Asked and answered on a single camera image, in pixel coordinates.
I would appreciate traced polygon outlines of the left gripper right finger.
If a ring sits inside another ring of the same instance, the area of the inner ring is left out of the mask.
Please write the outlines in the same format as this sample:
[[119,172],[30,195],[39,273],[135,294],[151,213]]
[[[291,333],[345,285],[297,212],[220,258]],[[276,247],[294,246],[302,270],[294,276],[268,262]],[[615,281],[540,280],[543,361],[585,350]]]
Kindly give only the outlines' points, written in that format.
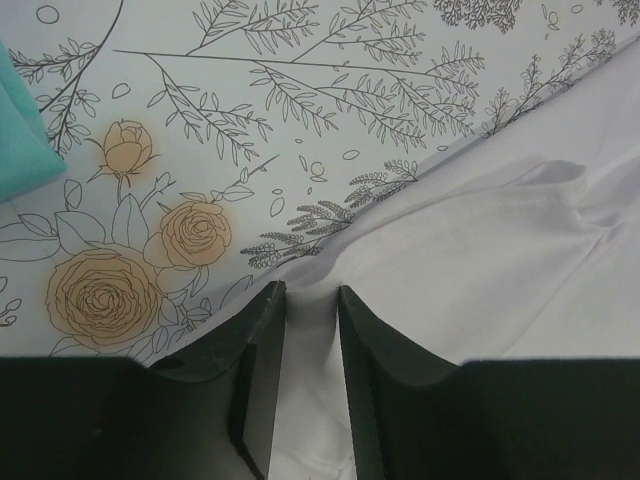
[[456,479],[464,387],[450,362],[380,319],[349,286],[339,332],[360,479]]

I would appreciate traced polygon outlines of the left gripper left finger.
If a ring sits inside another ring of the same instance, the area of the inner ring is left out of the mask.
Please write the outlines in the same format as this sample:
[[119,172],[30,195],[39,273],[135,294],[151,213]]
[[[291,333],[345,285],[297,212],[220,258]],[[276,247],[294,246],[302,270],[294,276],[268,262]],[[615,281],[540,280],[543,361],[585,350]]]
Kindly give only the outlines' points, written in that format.
[[167,415],[153,479],[269,475],[285,333],[285,285],[268,283],[232,318],[154,362]]

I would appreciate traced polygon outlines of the white t shirt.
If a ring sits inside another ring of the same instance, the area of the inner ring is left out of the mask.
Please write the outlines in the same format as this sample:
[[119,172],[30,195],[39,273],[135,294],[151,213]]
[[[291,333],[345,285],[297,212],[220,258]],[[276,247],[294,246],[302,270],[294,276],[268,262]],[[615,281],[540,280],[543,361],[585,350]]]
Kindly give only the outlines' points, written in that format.
[[436,355],[639,353],[639,47],[273,273],[288,325],[270,475],[355,475],[336,293]]

